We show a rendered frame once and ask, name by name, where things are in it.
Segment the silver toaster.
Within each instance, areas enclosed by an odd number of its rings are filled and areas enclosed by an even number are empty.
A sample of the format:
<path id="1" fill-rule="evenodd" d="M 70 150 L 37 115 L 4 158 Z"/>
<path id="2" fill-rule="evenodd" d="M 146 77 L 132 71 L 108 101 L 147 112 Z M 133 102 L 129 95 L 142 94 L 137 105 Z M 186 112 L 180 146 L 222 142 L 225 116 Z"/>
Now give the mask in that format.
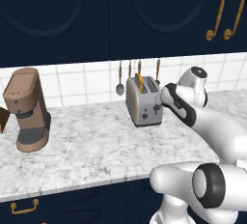
<path id="1" fill-rule="evenodd" d="M 139 93 L 135 78 L 126 80 L 125 104 L 136 126 L 155 126 L 162 123 L 163 107 L 160 101 L 160 88 L 151 76 L 143 77 L 143 93 Z M 161 109 L 154 115 L 153 107 L 158 104 Z"/>

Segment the hanging metal spoon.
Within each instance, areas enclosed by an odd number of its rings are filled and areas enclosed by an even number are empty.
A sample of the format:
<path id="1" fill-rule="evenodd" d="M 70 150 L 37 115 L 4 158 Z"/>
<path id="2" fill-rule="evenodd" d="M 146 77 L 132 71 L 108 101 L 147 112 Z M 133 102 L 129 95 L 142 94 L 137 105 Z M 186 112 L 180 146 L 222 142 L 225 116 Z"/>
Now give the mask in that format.
<path id="1" fill-rule="evenodd" d="M 119 84 L 116 86 L 116 94 L 122 96 L 124 94 L 124 85 L 122 84 L 122 67 L 119 67 Z"/>

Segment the navy drawer front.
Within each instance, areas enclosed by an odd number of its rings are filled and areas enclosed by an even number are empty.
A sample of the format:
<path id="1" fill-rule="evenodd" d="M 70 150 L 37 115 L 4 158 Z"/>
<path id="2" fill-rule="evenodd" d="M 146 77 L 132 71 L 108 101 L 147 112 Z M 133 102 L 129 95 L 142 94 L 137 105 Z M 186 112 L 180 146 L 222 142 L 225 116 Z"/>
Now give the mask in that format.
<path id="1" fill-rule="evenodd" d="M 125 224 L 128 185 L 114 183 L 0 203 L 0 224 Z"/>

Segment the yellow bread slice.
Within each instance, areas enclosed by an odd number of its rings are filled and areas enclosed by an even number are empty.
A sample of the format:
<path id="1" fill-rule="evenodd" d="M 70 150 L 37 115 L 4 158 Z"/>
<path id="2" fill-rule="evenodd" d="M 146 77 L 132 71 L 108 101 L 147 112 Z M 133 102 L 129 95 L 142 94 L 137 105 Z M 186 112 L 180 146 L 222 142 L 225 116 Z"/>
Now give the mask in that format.
<path id="1" fill-rule="evenodd" d="M 135 83 L 138 87 L 139 93 L 143 93 L 143 76 L 140 73 L 135 73 Z"/>

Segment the brown wooden object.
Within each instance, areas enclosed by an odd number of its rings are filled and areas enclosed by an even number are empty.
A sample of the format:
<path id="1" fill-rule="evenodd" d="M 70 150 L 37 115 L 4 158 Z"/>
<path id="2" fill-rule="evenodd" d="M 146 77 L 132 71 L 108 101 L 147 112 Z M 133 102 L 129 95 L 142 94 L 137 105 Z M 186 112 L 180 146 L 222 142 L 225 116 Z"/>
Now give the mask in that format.
<path id="1" fill-rule="evenodd" d="M 6 126 L 9 117 L 10 117 L 10 112 L 5 108 L 0 107 L 0 133 L 4 132 L 4 128 Z"/>

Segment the navy base cupboard door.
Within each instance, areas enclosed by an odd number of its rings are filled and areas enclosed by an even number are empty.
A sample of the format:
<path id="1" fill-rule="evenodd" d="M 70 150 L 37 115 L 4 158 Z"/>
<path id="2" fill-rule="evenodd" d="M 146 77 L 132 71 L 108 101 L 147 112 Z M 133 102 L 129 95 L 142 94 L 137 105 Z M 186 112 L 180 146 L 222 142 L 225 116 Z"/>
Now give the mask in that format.
<path id="1" fill-rule="evenodd" d="M 149 179 L 129 183 L 127 196 L 127 224 L 150 224 L 158 211 L 163 195 L 156 193 Z"/>

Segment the brown coffee machine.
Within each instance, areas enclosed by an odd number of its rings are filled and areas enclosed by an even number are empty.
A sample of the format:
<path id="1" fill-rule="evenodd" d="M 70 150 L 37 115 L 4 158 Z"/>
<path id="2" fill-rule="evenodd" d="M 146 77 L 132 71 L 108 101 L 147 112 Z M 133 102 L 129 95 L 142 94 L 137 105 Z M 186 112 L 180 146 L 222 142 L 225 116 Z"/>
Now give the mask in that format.
<path id="1" fill-rule="evenodd" d="M 46 109 L 39 71 L 15 70 L 3 97 L 19 125 L 16 148 L 23 153 L 42 149 L 48 142 L 51 115 Z"/>

